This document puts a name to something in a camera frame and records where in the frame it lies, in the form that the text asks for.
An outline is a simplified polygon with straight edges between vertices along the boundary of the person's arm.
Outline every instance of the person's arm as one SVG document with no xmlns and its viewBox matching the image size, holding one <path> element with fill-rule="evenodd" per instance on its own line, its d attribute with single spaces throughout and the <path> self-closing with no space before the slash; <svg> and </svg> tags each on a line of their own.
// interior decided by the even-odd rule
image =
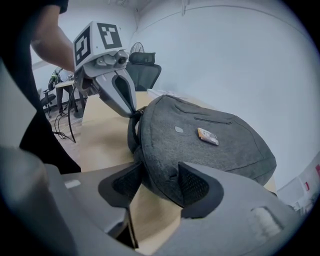
<svg viewBox="0 0 320 256">
<path fill-rule="evenodd" d="M 59 13 L 56 5 L 41 10 L 31 46 L 44 61 L 74 72 L 73 44 L 58 26 Z"/>
</svg>

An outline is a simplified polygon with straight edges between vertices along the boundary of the gray backpack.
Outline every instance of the gray backpack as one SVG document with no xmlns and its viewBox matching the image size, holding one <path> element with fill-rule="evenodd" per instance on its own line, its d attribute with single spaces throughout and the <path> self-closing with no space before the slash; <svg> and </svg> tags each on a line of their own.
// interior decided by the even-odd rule
<svg viewBox="0 0 320 256">
<path fill-rule="evenodd" d="M 214 134 L 218 145 L 201 140 L 198 128 Z M 129 121 L 127 141 L 134 161 L 143 163 L 142 183 L 181 207 L 197 201 L 187 194 L 200 191 L 203 184 L 179 175 L 179 162 L 242 175 L 261 185 L 267 183 L 277 166 L 265 141 L 236 115 L 169 95 L 136 111 Z"/>
</svg>

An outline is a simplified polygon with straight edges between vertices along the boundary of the black mesh chair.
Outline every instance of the black mesh chair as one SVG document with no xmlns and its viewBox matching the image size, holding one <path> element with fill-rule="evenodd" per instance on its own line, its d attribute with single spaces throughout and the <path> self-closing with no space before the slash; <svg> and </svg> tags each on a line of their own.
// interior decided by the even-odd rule
<svg viewBox="0 0 320 256">
<path fill-rule="evenodd" d="M 155 64 L 155 52 L 134 52 L 126 64 L 136 92 L 152 89 L 161 73 L 161 66 Z"/>
<path fill-rule="evenodd" d="M 48 89 L 43 91 L 44 98 L 41 99 L 41 105 L 43 107 L 48 108 L 48 117 L 51 118 L 50 116 L 50 105 L 52 105 L 52 101 L 56 98 L 56 95 L 53 93 L 49 94 L 49 92 L 53 91 L 55 89 L 56 83 L 58 82 L 58 74 L 62 68 L 57 67 L 55 71 L 52 73 L 49 83 L 48 83 Z"/>
</svg>

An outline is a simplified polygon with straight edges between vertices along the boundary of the chair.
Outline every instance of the chair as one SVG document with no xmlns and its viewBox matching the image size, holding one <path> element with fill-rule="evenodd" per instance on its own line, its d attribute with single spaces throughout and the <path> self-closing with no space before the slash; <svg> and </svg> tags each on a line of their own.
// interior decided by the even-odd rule
<svg viewBox="0 0 320 256">
<path fill-rule="evenodd" d="M 161 73 L 161 66 L 155 64 L 155 52 L 134 52 L 126 64 L 136 92 L 152 89 Z"/>
<path fill-rule="evenodd" d="M 54 72 L 52 73 L 52 75 L 50 77 L 50 80 L 49 80 L 49 83 L 48 83 L 48 89 L 43 91 L 44 98 L 41 99 L 41 105 L 43 107 L 48 108 L 48 117 L 49 118 L 51 118 L 51 116 L 50 116 L 50 111 L 51 111 L 50 105 L 52 105 L 52 101 L 56 98 L 56 95 L 54 95 L 53 93 L 49 94 L 49 92 L 51 92 L 52 90 L 55 89 L 56 82 L 57 82 L 57 79 L 58 79 L 58 74 L 59 74 L 60 70 L 61 69 L 59 67 L 57 67 L 54 70 Z"/>
</svg>

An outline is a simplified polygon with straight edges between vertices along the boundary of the small card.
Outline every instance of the small card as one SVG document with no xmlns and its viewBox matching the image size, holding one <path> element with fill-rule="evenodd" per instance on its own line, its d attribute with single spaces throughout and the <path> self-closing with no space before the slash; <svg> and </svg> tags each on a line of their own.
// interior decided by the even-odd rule
<svg viewBox="0 0 320 256">
<path fill-rule="evenodd" d="M 211 143 L 213 145 L 219 146 L 218 138 L 212 132 L 207 131 L 207 130 L 202 129 L 202 128 L 198 128 L 197 130 L 198 130 L 199 138 L 201 140 L 203 140 L 204 142 L 208 142 L 208 143 Z"/>
</svg>

